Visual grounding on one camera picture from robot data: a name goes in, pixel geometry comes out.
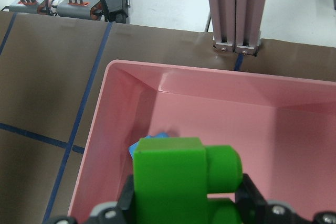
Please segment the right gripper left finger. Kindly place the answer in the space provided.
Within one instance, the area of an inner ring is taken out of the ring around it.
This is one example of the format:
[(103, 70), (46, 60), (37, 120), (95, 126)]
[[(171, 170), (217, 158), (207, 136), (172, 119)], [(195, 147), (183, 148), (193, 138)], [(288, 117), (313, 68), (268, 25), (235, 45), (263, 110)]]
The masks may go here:
[(135, 192), (133, 174), (129, 175), (118, 201), (96, 205), (88, 218), (88, 223), (136, 223)]

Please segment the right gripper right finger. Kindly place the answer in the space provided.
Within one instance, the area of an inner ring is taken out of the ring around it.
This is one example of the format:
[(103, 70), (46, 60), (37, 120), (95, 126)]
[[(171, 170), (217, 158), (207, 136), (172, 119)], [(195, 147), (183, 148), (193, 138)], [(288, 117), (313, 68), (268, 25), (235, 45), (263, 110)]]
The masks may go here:
[(235, 191), (235, 205), (242, 223), (335, 223), (334, 211), (317, 212), (309, 220), (283, 201), (266, 200), (246, 173)]

